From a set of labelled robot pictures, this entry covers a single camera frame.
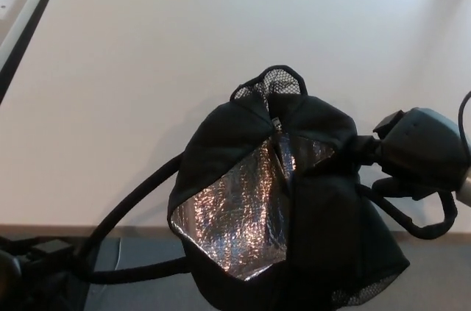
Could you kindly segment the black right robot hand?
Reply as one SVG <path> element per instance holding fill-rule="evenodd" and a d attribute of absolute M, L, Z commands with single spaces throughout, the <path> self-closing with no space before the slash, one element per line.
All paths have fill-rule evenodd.
<path fill-rule="evenodd" d="M 372 184 L 378 195 L 420 200 L 451 192 L 470 205 L 470 144 L 461 124 L 415 107 L 385 117 L 373 132 L 377 137 L 352 139 L 346 152 L 358 164 L 377 164 L 389 175 Z"/>

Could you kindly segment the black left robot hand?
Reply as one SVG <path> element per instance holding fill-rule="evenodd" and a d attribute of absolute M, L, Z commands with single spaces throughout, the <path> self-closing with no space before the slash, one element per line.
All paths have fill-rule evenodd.
<path fill-rule="evenodd" d="M 74 246 L 50 237 L 1 237 L 2 310 L 83 310 L 88 288 L 69 271 Z"/>

